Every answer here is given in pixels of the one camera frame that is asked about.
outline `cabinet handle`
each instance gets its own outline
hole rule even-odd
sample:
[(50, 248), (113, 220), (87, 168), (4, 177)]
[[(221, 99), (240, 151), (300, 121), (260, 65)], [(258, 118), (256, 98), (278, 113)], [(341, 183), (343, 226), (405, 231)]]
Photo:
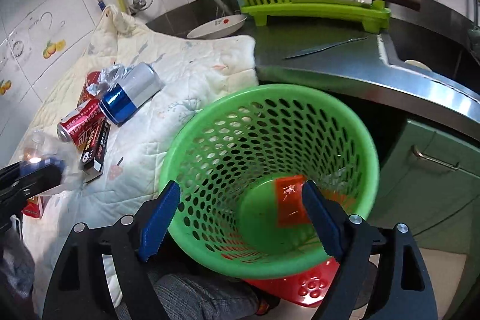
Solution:
[(450, 164), (450, 163), (442, 162), (441, 160), (438, 160), (438, 159), (433, 158), (431, 156), (425, 155), (424, 153), (421, 153), (416, 145), (412, 145), (412, 153), (417, 158), (420, 158), (420, 159), (423, 159), (423, 160), (428, 160), (429, 162), (440, 164), (441, 166), (449, 168), (450, 170), (457, 171), (458, 169), (460, 169), (460, 163), (457, 163), (456, 165), (453, 165), (453, 164)]

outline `plaid pants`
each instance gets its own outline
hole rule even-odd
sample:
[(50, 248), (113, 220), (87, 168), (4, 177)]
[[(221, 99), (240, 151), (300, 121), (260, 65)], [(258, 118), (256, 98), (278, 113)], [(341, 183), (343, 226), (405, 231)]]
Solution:
[[(171, 320), (235, 320), (258, 309), (258, 298), (244, 282), (183, 273), (159, 277), (155, 271), (148, 277)], [(124, 302), (116, 312), (120, 320), (131, 319)]]

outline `red stool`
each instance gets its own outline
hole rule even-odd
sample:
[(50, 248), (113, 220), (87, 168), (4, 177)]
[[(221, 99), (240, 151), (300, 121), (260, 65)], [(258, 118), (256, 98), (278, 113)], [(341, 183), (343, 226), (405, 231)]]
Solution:
[(330, 287), (339, 264), (330, 258), (300, 274), (277, 279), (247, 279), (249, 284), (304, 307), (317, 307)]

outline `white quilted cloth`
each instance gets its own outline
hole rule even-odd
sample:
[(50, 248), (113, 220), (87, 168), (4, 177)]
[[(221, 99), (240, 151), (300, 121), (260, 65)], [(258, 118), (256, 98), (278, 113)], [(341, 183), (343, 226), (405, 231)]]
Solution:
[[(77, 222), (90, 228), (111, 225), (152, 199), (159, 191), (162, 161), (182, 126), (209, 103), (257, 84), (254, 46), (248, 36), (219, 40), (167, 36), (115, 7), (104, 10), (89, 47), (54, 87), (29, 130), (55, 135), (60, 118), (76, 107), (85, 74), (92, 67), (151, 63), (166, 86), (121, 127), (112, 126), (102, 176), (81, 189), (52, 196), (41, 219), (24, 216), (23, 237), (36, 264), (37, 313), (43, 311), (53, 268), (71, 228)], [(111, 257), (104, 263), (116, 306), (122, 294)]]

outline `metal screw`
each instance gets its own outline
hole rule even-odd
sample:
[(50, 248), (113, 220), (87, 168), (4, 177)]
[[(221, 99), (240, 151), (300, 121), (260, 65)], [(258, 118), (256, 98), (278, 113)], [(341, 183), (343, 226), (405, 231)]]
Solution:
[(403, 234), (406, 234), (409, 231), (409, 228), (405, 224), (402, 224), (402, 223), (397, 225), (397, 229)]
[(134, 217), (127, 214), (120, 219), (120, 222), (123, 226), (129, 226), (134, 221)]
[(360, 217), (358, 214), (352, 214), (349, 217), (349, 220), (351, 223), (354, 223), (354, 224), (361, 224), (363, 221), (362, 217)]
[(76, 232), (76, 233), (80, 233), (84, 229), (85, 229), (85, 224), (84, 223), (78, 223), (78, 224), (75, 224), (75, 226), (73, 228), (73, 231)]

